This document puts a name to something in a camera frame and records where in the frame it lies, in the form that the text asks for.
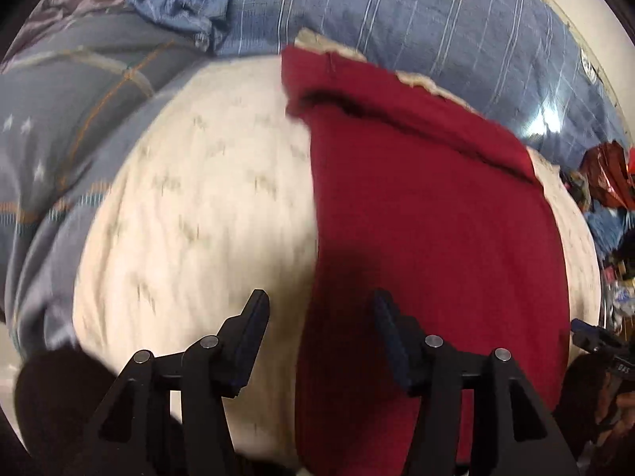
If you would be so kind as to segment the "red knit sweater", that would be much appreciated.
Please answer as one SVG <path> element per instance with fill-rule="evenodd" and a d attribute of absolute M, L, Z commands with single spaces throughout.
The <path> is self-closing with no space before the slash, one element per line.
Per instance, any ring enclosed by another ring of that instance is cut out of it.
<path fill-rule="evenodd" d="M 299 459 L 316 475 L 397 475 L 418 403 L 397 385 L 372 294 L 455 348 L 512 353 L 548 406 L 568 360 L 561 237 L 507 129 L 335 53 L 282 55 L 311 136 L 316 280 L 298 356 Z"/>

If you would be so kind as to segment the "colourful clutter pile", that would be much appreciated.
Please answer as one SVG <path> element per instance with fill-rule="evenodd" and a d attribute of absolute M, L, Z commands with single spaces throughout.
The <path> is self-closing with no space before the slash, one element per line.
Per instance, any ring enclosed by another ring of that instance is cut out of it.
<path fill-rule="evenodd" d="M 591 231 L 600 266 L 600 324 L 629 338 L 634 332 L 634 150 L 616 141 L 585 153 L 578 170 L 560 179 Z"/>

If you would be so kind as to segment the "cream leaf-print pillow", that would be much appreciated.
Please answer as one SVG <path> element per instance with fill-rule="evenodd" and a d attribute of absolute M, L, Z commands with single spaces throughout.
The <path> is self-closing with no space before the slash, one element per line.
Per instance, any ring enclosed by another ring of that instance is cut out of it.
<path fill-rule="evenodd" d="M 319 40 L 290 47 L 365 62 Z M 229 430 L 245 456 L 307 468 L 295 397 L 318 219 L 310 131 L 287 110 L 283 52 L 207 63 L 146 129 L 88 233 L 73 324 L 81 347 L 119 372 L 138 350 L 184 350 L 266 291 L 269 324 L 248 386 L 226 404 Z M 570 320 L 595 321 L 591 232 L 558 167 L 525 148 L 561 237 Z"/>

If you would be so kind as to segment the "blue plaid quilt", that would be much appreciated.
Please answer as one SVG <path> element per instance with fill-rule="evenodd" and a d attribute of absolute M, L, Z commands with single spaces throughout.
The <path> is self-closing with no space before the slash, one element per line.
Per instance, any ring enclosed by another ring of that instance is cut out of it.
<path fill-rule="evenodd" d="M 216 56 L 277 54 L 301 29 L 430 77 L 557 165 L 629 146 L 573 27 L 547 0 L 131 0 Z"/>

